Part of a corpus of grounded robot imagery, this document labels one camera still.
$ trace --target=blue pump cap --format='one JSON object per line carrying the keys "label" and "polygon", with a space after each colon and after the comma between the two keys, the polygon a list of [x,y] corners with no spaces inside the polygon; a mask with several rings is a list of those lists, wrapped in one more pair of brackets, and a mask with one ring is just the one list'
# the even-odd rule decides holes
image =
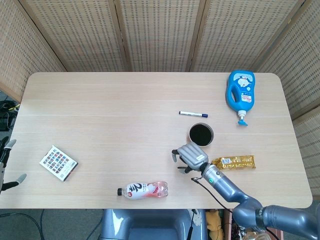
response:
{"label": "blue pump cap", "polygon": [[243,119],[239,120],[238,124],[242,126],[248,126],[248,124]]}

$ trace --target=white marker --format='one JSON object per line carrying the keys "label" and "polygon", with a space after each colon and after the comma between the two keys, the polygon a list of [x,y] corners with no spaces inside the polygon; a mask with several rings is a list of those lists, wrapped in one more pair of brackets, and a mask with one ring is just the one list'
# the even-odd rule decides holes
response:
{"label": "white marker", "polygon": [[188,115],[188,116],[195,116],[195,117],[203,117],[207,118],[208,114],[205,113],[196,113],[196,112],[188,112],[188,111],[179,111],[180,115]]}

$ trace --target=robotic hand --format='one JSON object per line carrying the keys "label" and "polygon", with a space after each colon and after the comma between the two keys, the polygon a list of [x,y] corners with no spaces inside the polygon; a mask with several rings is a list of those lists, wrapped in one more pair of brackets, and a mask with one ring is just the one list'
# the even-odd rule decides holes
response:
{"label": "robotic hand", "polygon": [[0,193],[1,191],[5,191],[7,189],[18,186],[20,183],[25,180],[27,174],[22,174],[16,181],[11,181],[7,183],[4,182],[5,169],[7,166],[7,162],[9,159],[10,151],[12,147],[15,145],[16,140],[11,140],[7,144],[8,137],[6,136],[0,141]]}
{"label": "robotic hand", "polygon": [[319,206],[317,219],[303,210],[277,205],[263,207],[258,200],[240,190],[215,165],[210,164],[208,155],[194,142],[172,150],[174,162],[177,161],[176,155],[179,155],[180,159],[187,164],[187,167],[178,167],[183,170],[183,173],[187,174],[192,170],[200,171],[201,177],[196,178],[196,181],[204,178],[227,202],[239,203],[232,212],[233,219],[238,225],[253,228],[258,232],[270,227],[310,240],[318,239]]}

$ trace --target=woven panel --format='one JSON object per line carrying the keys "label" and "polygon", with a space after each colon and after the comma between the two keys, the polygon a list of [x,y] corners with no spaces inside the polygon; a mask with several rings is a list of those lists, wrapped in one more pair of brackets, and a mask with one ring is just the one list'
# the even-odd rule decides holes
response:
{"label": "woven panel", "polygon": [[249,69],[297,0],[211,0],[195,72]]}
{"label": "woven panel", "polygon": [[312,195],[320,196],[320,107],[308,115],[293,121],[293,127]]}
{"label": "woven panel", "polygon": [[23,5],[68,71],[124,71],[107,0],[24,0]]}
{"label": "woven panel", "polygon": [[65,69],[12,0],[0,0],[0,82],[21,100],[29,76]]}
{"label": "woven panel", "polygon": [[259,72],[277,74],[291,115],[320,99],[320,1],[314,0]]}
{"label": "woven panel", "polygon": [[121,0],[133,71],[184,72],[200,0]]}

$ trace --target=yellow wrapper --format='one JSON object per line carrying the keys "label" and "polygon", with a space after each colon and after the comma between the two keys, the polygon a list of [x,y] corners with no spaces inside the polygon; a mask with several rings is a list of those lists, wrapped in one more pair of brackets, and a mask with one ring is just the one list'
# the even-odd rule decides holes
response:
{"label": "yellow wrapper", "polygon": [[212,161],[220,170],[255,169],[255,156],[224,156]]}

